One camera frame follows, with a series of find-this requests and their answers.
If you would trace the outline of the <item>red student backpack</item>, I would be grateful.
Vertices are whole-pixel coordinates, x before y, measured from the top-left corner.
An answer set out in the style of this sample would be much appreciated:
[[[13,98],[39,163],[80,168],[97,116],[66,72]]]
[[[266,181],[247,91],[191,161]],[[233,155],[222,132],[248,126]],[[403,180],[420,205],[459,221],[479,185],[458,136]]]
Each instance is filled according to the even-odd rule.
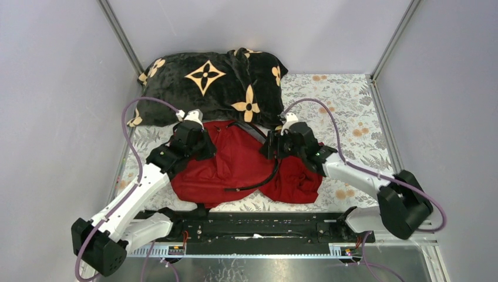
[[[171,186],[180,200],[214,208],[276,188],[278,170],[274,160],[260,154],[261,142],[232,121],[207,122],[204,127],[217,152],[210,159],[190,161],[174,177]]]

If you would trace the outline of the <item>black floral plush blanket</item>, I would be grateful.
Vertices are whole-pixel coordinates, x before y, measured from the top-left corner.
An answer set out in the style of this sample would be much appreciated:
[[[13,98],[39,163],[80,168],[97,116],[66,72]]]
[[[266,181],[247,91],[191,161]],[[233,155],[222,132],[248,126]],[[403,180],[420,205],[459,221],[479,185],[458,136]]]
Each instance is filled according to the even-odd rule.
[[[287,72],[275,55],[247,48],[162,56],[137,78],[144,98],[126,124],[168,126],[178,121],[178,110],[198,109],[204,120],[277,127],[284,111],[281,80]]]

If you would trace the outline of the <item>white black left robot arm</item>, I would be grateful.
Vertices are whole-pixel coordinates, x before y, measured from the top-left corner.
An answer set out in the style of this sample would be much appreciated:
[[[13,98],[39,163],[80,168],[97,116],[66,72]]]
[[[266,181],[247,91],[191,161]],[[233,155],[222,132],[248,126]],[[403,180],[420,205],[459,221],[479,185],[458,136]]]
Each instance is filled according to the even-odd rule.
[[[179,222],[156,212],[148,219],[133,223],[145,204],[170,184],[193,160],[214,157],[216,149],[202,123],[200,110],[189,111],[177,124],[168,143],[153,149],[140,164],[139,175],[114,200],[89,220],[77,219],[71,227],[73,252],[77,256],[75,274],[84,281],[80,264],[95,270],[92,281],[109,277],[123,264],[127,255],[150,241],[164,237],[176,241],[182,234]]]

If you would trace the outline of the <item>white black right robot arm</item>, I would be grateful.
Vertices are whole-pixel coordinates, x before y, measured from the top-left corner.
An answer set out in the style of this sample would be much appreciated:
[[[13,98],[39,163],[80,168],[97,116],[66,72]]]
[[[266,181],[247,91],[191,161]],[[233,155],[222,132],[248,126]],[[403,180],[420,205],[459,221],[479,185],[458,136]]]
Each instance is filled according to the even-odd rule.
[[[312,129],[293,113],[285,115],[281,129],[268,132],[260,153],[268,159],[297,157],[311,172],[348,183],[377,201],[375,206],[351,207],[343,213],[337,225],[342,241],[351,242],[360,233],[376,230],[407,240],[433,212],[411,172],[403,170],[387,176],[353,164],[337,149],[317,141]]]

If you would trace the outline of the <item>red cloth garment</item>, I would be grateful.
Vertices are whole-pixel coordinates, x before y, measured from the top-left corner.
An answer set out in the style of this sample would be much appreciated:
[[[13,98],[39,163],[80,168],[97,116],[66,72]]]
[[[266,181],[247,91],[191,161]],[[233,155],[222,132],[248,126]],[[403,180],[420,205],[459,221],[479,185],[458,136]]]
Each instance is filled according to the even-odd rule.
[[[275,202],[311,204],[318,198],[323,176],[310,171],[298,157],[289,156],[279,161],[274,178],[259,191]]]

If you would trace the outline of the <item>floral patterned table mat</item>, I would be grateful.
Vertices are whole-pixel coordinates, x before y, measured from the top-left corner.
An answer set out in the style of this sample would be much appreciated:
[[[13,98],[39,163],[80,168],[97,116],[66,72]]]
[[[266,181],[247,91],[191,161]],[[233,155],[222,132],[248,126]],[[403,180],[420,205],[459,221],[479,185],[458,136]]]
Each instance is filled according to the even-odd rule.
[[[386,137],[366,75],[288,74],[281,82],[282,101],[330,147],[375,171],[392,173]],[[218,212],[341,212],[376,205],[375,199],[348,183],[325,178],[311,204],[275,202],[260,192],[222,203]]]

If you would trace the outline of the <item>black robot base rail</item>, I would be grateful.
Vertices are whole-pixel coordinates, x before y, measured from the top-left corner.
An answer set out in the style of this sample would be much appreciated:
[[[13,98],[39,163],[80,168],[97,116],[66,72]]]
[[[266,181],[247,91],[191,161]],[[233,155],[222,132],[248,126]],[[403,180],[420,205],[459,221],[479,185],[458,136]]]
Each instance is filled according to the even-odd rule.
[[[327,255],[332,244],[360,247],[373,234],[356,233],[341,213],[179,212],[159,243],[178,243],[188,255]]]

